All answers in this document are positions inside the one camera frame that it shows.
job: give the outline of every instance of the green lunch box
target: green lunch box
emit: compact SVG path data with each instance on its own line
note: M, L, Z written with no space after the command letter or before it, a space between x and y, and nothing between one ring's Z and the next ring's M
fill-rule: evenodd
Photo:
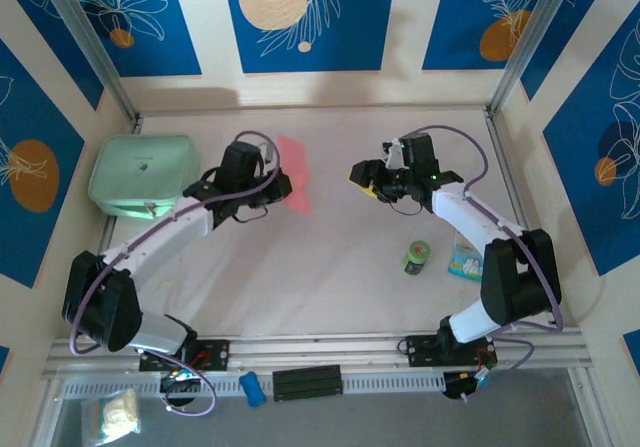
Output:
M199 170L186 135L118 135L102 146L89 197L108 215L153 219L171 210Z

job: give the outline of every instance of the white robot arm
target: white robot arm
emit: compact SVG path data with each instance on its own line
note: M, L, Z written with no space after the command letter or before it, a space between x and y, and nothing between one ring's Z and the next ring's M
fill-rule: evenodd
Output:
M451 127L437 127L461 133ZM553 244L546 232L529 232L508 221L469 192L457 174L440 172L428 134L394 139L384 143L383 150L384 160L354 165L350 180L384 203L411 196L455 227L483 254L480 298L442 320L438 339L443 349L455 350L458 345L483 339L500 327L551 308L539 275L518 246L520 241L535 257L535 267L540 267L560 302Z
M189 186L173 210L140 236L100 255L78 255L69 274L63 318L112 352L133 347L190 362L197 355L195 331L168 315L143 312L136 288L229 217L245 222L236 217L241 206L266 214L267 205L291 193L290 180L279 166L268 173L264 169L260 149L235 140L220 167Z

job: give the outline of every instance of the clear bag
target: clear bag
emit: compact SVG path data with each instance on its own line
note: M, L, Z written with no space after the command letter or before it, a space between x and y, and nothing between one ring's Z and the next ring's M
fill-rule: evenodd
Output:
M134 389L82 401L82 445L98 447L140 433L140 402Z

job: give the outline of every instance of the pink paper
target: pink paper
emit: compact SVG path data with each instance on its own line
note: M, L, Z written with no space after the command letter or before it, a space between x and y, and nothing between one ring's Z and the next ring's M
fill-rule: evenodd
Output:
M280 167L289 176L291 187L293 187L293 192L284 199L284 205L291 210L309 215L311 201L306 188L309 180L309 166L304 144L279 135L278 149L280 150Z

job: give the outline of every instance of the small can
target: small can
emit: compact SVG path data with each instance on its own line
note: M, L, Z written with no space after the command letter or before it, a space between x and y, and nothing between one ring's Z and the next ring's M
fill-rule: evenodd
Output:
M422 240L412 242L404 258L404 271L409 275L418 275L431 255L429 244Z

